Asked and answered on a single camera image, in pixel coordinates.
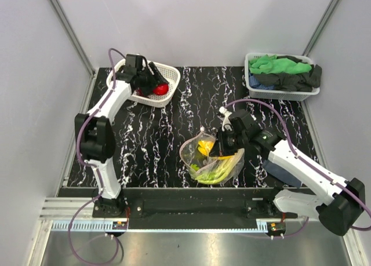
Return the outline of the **fake red apple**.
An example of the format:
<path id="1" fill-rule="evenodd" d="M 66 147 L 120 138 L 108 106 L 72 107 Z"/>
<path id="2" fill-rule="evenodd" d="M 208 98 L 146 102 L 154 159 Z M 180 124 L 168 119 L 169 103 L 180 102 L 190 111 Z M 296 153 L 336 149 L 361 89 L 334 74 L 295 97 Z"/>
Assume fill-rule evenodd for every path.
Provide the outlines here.
<path id="1" fill-rule="evenodd" d="M 169 91 L 169 85 L 167 83 L 162 83 L 159 84 L 154 90 L 153 94 L 157 96 L 164 96 L 168 93 Z"/>

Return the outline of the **fake yellow banana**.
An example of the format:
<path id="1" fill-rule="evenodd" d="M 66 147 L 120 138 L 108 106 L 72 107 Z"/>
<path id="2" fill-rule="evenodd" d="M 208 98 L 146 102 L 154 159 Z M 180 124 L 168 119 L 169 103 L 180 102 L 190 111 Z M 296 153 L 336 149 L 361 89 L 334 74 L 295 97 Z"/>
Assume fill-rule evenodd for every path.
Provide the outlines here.
<path id="1" fill-rule="evenodd" d="M 210 151 L 214 145 L 212 141 L 199 140 L 197 150 L 205 157 L 209 157 Z"/>

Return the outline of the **clear zip top bag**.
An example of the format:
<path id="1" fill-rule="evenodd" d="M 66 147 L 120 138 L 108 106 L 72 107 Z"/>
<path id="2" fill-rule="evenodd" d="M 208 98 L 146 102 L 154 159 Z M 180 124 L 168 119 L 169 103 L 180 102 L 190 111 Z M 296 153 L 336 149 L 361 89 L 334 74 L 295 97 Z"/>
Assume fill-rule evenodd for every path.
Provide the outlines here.
<path id="1" fill-rule="evenodd" d="M 233 156 L 209 156 L 216 138 L 201 127 L 199 133 L 180 147 L 180 159 L 191 178 L 204 185 L 225 184 L 239 175 L 245 163 L 243 149 Z"/>

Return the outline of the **fake green celery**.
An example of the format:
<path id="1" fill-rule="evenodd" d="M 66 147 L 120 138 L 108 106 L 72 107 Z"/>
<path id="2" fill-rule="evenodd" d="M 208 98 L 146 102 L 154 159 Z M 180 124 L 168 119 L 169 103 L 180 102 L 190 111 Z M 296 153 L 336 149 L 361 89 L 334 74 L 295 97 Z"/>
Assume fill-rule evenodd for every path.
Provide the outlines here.
<path id="1" fill-rule="evenodd" d="M 204 162 L 202 167 L 191 164 L 189 169 L 192 179 L 204 185 L 224 184 L 240 174 L 245 160 L 244 151 L 239 150 L 233 156 L 218 157 Z"/>

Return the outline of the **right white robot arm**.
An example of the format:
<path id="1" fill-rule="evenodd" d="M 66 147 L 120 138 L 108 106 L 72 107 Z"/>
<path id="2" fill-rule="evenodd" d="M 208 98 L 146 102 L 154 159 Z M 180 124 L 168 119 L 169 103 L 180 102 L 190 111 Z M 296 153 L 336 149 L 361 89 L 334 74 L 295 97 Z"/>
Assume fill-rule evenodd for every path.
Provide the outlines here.
<path id="1" fill-rule="evenodd" d="M 224 157 L 244 152 L 265 161 L 300 180 L 311 194 L 279 189 L 263 203 L 268 217 L 283 213 L 314 218 L 330 232 L 344 236 L 365 211 L 365 185 L 357 178 L 347 180 L 327 170 L 294 147 L 272 129 L 262 129 L 246 110 L 219 109 L 222 126 L 209 155 Z"/>

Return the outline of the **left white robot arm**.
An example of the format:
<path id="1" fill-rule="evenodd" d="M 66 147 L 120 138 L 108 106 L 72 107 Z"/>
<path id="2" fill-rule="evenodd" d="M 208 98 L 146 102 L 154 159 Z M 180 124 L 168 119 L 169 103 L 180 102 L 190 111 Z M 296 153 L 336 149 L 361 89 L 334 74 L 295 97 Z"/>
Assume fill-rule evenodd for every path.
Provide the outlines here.
<path id="1" fill-rule="evenodd" d="M 169 82 L 165 65 L 138 54 L 127 54 L 111 66 L 107 90 L 101 99 L 87 113 L 75 116 L 75 139 L 79 163 L 91 168 L 97 181 L 98 194 L 92 202 L 98 211 L 119 217 L 126 205 L 114 169 L 116 142 L 111 123 L 131 97 L 150 96 L 156 88 Z"/>

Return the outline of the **white empty plastic basket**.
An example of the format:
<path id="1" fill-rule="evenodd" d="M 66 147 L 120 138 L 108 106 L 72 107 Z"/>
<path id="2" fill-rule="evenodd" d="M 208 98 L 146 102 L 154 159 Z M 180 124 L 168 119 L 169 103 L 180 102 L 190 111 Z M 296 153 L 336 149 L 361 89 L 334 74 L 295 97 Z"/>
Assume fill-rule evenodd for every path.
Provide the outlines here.
<path id="1" fill-rule="evenodd" d="M 180 71 L 176 68 L 129 54 L 109 73 L 101 109 L 112 111 L 127 100 L 155 108 L 165 107 L 179 82 Z"/>

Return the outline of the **dark blue cloth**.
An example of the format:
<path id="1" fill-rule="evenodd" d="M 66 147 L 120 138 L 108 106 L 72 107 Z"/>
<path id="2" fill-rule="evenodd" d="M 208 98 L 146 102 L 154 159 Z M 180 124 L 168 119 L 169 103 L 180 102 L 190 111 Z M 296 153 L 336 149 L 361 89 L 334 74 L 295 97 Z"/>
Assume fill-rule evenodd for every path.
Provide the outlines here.
<path id="1" fill-rule="evenodd" d="M 302 185 L 302 182 L 298 178 L 271 161 L 264 161 L 263 168 L 267 173 L 290 187 L 300 188 Z"/>

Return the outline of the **blue checkered cloth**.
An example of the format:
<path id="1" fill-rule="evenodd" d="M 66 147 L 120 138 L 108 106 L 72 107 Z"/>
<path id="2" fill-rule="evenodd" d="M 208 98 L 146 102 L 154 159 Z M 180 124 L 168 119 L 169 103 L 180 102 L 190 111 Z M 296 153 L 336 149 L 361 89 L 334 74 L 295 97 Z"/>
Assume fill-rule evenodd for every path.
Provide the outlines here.
<path id="1" fill-rule="evenodd" d="M 273 90 L 274 85 L 272 86 L 265 86 L 261 84 L 254 75 L 249 75 L 249 86 L 253 89 L 258 89 L 258 90 Z"/>

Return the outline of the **white basket with cloths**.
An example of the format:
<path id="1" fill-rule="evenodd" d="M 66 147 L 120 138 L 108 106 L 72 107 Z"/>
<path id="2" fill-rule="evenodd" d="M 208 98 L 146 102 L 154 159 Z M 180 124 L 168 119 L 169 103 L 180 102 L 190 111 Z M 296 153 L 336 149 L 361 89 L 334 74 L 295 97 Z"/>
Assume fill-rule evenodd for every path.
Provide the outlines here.
<path id="1" fill-rule="evenodd" d="M 248 53 L 245 79 L 251 98 L 303 101 L 319 93 L 322 67 L 306 56 Z"/>

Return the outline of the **green cloth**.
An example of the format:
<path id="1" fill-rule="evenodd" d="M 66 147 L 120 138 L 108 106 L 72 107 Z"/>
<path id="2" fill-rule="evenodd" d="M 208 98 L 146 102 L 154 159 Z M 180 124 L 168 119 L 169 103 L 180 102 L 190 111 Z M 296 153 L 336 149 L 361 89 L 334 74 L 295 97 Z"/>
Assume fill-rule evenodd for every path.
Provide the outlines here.
<path id="1" fill-rule="evenodd" d="M 263 55 L 248 61 L 252 74 L 302 74 L 312 70 L 311 64 L 294 56 Z"/>

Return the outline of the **black cloth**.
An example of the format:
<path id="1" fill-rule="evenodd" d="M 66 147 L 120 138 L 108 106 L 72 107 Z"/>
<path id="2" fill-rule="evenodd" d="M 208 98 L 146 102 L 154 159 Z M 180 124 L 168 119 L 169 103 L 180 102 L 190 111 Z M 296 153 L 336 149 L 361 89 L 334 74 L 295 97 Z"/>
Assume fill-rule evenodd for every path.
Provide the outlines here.
<path id="1" fill-rule="evenodd" d="M 273 90 L 286 92 L 311 92 L 319 88 L 322 79 L 322 67 L 311 64 L 312 70 L 302 74 L 251 74 L 265 86 L 274 85 Z"/>

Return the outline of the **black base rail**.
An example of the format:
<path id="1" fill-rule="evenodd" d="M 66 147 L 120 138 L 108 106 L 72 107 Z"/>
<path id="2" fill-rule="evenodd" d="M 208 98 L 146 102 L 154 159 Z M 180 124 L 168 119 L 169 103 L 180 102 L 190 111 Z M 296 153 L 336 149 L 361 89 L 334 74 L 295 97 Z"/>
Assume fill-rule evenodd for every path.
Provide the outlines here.
<path id="1" fill-rule="evenodd" d="M 232 232 L 257 221 L 296 218 L 273 205 L 276 188 L 124 188 L 116 200 L 99 199 L 94 218 L 127 217 L 131 231 Z"/>

